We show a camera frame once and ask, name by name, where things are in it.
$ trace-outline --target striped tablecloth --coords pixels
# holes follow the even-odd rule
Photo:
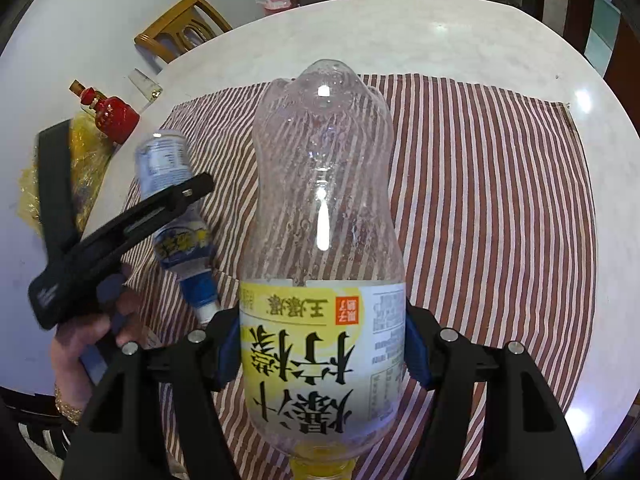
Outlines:
[[[394,121],[389,196],[411,302],[473,342],[522,341],[566,409],[591,334],[596,243],[586,161],[564,105],[417,74],[363,79],[382,92]],[[267,85],[183,103],[164,124],[185,133],[194,172],[216,180],[202,212],[218,247],[214,274],[226,307],[236,301],[256,207],[251,130]],[[125,208],[139,199],[134,182]],[[149,240],[126,260],[143,293],[143,320],[164,344],[196,326]],[[408,467],[431,394],[408,374],[402,390],[395,427],[360,457],[354,479],[401,479]],[[475,467],[484,396],[478,385],[462,477]],[[286,458],[249,423],[241,375],[214,400],[242,478],[290,478]],[[170,387],[161,387],[161,402],[168,449],[181,461]]]

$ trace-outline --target floor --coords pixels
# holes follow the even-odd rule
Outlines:
[[[613,436],[609,445],[602,451],[596,462],[591,465],[591,467],[587,471],[587,475],[593,475],[599,468],[604,466],[607,463],[607,460],[613,455],[618,446],[622,443],[622,440],[626,436],[629,429],[633,426],[636,419],[640,416],[640,392],[638,392],[638,396],[634,401],[634,404],[629,409],[628,415],[625,417],[625,420],[622,421],[620,427],[616,431],[616,434]]]
[[[587,40],[587,48],[584,50],[584,57],[587,58],[591,66],[604,77],[611,59],[612,50],[607,46],[604,40],[591,29],[589,39]]]

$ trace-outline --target white table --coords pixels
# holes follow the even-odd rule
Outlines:
[[[591,345],[567,420],[589,466],[640,388],[640,139],[598,73],[530,16],[484,0],[333,0],[249,23],[172,62],[164,92],[116,154],[88,229],[116,216],[133,152],[172,107],[340,59],[357,73],[421,73],[570,104],[586,152],[598,242]]]

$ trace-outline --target glass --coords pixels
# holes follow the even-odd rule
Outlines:
[[[150,103],[158,99],[162,93],[162,87],[137,68],[133,69],[127,77]]]

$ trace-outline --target small water bottle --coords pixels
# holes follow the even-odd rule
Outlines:
[[[258,205],[240,269],[247,410],[295,480],[348,480],[400,399],[391,116],[349,67],[320,60],[271,83],[253,135]]]
[[[136,173],[142,200],[189,180],[193,173],[184,135],[176,130],[154,132],[136,149]],[[213,242],[196,205],[158,229],[152,239],[160,266],[177,275],[185,301],[200,323],[207,324],[220,310],[220,302],[211,275]]]

